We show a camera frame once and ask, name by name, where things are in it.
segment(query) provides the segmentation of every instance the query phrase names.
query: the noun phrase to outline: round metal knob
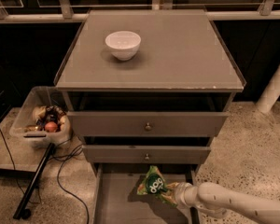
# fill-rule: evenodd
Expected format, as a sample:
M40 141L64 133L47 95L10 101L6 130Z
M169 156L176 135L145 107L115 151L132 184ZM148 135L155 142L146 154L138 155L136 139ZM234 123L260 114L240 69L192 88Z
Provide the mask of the round metal knob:
M146 161L149 161L149 155L146 154L146 156L144 157L144 159L145 159Z
M150 123L147 123L144 129L146 131L151 131L152 130L152 125Z

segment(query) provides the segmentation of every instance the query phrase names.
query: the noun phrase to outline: snack bag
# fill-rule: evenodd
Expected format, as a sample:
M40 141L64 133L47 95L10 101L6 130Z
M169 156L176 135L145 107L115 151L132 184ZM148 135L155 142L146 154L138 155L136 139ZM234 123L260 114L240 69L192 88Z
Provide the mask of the snack bag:
M177 203L175 201L173 193L173 190L177 185L178 183L167 185L158 167L151 165L145 179L138 187L137 194L153 194L163 203L167 203L171 206L177 207Z

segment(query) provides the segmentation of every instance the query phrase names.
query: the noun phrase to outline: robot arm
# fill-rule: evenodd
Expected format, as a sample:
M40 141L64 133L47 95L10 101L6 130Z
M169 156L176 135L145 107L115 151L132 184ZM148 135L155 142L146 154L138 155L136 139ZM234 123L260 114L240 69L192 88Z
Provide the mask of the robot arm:
M261 224L280 224L280 202L225 189L218 184L206 182L196 187L180 183L174 196L178 204L195 207L210 217L223 218L230 209Z

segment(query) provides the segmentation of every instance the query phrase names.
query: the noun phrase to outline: concrete floor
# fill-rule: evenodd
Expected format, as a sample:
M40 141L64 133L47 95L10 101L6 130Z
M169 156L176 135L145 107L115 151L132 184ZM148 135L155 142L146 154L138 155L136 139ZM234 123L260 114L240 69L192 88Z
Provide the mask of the concrete floor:
M44 149L32 149L9 129L19 112L12 109L0 127L5 134L17 169L36 169ZM258 112L253 103L232 103L230 116L219 136L214 139L210 156L197 174L199 183L215 182L225 188L280 201L280 103L269 114ZM73 137L70 147L57 150L56 155L69 153L80 143ZM0 179L0 223L86 223L84 206L61 190L56 175L60 163L51 160L40 180L39 194L32 196L28 207L32 215L27 220L12 217L21 200L21 190L15 180ZM0 167L13 168L0 135ZM64 187L81 198L91 210L95 175L83 154L66 163L61 173ZM25 188L27 182L19 181ZM255 223L234 212L224 219L203 216L204 223Z

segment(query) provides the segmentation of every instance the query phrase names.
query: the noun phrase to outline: bowl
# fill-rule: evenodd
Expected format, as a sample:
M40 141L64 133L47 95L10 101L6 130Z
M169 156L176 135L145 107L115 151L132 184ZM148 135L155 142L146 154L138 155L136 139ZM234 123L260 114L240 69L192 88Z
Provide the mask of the bowl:
M139 50L141 37L130 31L119 31L108 35L105 43L117 59L128 61Z

